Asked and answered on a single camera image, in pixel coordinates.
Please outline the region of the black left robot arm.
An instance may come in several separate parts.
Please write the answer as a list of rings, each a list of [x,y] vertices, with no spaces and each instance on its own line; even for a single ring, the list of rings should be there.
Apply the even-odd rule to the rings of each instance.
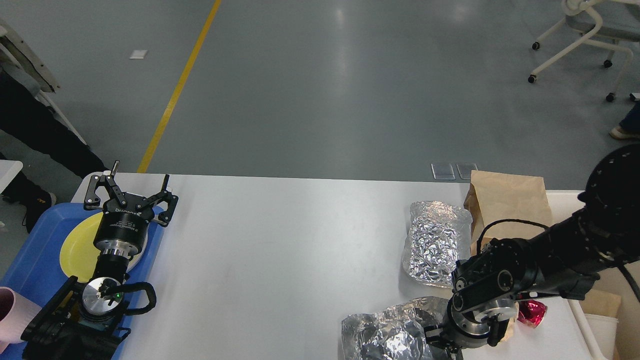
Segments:
[[[100,210],[93,246],[98,250],[87,281],[75,275],[55,292],[22,333],[24,360],[110,360],[131,330],[121,326],[157,305],[146,281],[131,282],[130,261],[142,253],[151,223],[166,228],[179,198],[169,174],[151,196],[122,191],[115,182],[119,162],[90,178],[83,209]]]

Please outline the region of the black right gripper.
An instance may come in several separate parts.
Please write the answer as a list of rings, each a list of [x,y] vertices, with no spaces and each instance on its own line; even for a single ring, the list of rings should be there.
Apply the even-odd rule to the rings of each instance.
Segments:
[[[449,300],[443,324],[423,327],[425,343],[453,351],[496,347],[505,338],[510,320],[517,313],[512,299],[492,300],[468,312],[455,310],[454,300]]]

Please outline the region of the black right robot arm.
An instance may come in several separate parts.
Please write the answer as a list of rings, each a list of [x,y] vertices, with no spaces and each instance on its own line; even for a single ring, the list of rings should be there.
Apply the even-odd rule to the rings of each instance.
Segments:
[[[583,208],[530,239],[492,239],[458,260],[443,320],[425,326],[425,342],[455,359],[462,349],[496,346],[518,302],[547,297],[582,301],[606,269],[618,269],[635,296],[626,269],[639,260],[640,146],[604,157],[578,194]]]

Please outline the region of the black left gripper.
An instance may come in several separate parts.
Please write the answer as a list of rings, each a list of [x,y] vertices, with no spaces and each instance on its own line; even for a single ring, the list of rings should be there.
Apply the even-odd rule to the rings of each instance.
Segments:
[[[114,255],[132,258],[146,250],[150,223],[166,228],[173,219],[179,198],[169,189],[170,175],[165,174],[160,191],[150,197],[135,200],[134,210],[126,210],[129,201],[115,176],[119,168],[116,160],[110,170],[99,175],[90,175],[83,209],[102,210],[102,218],[98,224],[93,245],[100,255]],[[105,189],[109,198],[103,200],[98,196],[98,189]],[[156,214],[154,208],[165,204],[166,209]]]

